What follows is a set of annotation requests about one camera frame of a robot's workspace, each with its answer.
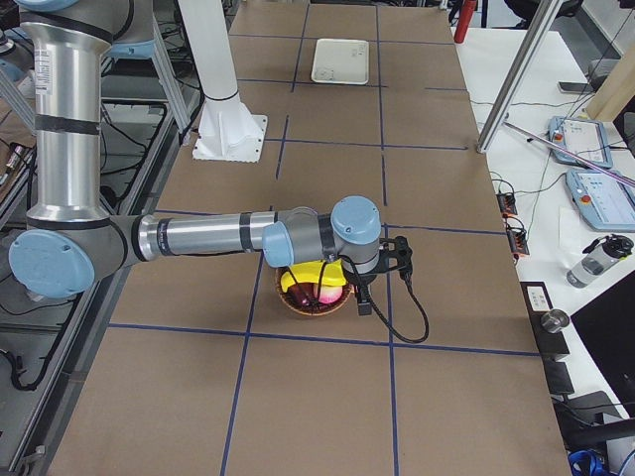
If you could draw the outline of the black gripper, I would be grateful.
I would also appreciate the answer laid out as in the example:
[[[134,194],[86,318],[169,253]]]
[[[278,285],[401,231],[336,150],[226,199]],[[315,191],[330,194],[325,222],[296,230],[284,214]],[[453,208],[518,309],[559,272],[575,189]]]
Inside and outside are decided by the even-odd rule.
[[[380,238],[379,249],[375,258],[370,261],[373,265],[368,271],[362,270],[362,264],[345,261],[345,277],[353,286],[359,315],[370,315],[373,312],[373,299],[370,284],[377,276],[399,272],[399,276],[412,290],[413,250],[405,236],[395,238]]]

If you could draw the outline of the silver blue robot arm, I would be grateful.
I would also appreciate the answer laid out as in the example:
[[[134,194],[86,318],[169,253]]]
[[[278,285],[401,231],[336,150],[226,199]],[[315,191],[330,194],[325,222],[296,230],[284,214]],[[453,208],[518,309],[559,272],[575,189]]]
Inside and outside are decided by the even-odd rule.
[[[327,214],[306,207],[192,219],[108,213],[99,201],[101,60],[154,51],[153,5],[23,1],[20,20],[35,47],[38,200],[9,264],[31,292],[67,298],[139,262],[250,252],[278,269],[340,262],[364,314],[375,308],[368,286],[377,275],[411,280],[407,240],[382,238],[379,211],[363,196]]]

